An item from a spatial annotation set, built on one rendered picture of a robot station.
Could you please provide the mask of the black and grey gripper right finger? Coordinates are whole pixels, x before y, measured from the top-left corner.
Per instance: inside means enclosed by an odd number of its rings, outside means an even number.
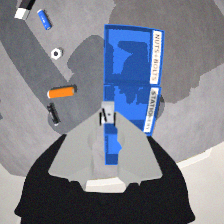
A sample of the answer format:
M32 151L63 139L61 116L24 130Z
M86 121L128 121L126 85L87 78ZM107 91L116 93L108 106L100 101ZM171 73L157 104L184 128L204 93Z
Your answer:
M118 127L117 175L125 183L139 184L139 192L161 195L172 201L182 212L186 224L195 220L189 203L188 190L181 170L169 154L118 111L114 112Z

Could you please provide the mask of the blue bins with labels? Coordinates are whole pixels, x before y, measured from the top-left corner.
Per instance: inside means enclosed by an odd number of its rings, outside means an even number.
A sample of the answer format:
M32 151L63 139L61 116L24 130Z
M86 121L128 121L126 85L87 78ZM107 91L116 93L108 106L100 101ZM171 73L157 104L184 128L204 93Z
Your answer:
M154 28L104 24L104 101L114 101L114 112L148 136L152 136L162 89L164 34ZM105 165L117 165L122 147L113 124L104 124L104 150L105 135Z

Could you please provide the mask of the blue battery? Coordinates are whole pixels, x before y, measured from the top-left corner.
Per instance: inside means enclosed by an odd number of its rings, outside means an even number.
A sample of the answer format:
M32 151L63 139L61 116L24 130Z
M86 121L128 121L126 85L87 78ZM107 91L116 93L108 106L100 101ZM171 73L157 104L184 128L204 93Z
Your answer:
M44 11L42 9L38 11L38 15L39 15L39 17L40 17L40 19L41 19L45 29L46 30L50 29L51 25L50 25L46 15L45 15L45 13L44 13Z

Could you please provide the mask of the white hex nut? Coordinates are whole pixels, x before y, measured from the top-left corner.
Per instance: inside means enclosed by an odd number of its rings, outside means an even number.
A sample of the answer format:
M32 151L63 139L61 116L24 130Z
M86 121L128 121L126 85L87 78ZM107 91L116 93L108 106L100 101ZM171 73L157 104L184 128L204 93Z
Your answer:
M62 50L56 48L52 51L53 58L59 59L61 56L62 56Z

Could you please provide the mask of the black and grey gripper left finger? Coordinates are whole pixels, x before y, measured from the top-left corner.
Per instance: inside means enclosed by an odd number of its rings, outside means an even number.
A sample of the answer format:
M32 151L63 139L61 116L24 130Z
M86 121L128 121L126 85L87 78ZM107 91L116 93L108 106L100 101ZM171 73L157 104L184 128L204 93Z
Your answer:
M86 191L87 181L94 173L92 145L97 140L96 129L101 123L102 112L98 111L61 135L39 156L26 176L15 215L22 217L27 205L45 192L69 189L71 181L78 181Z

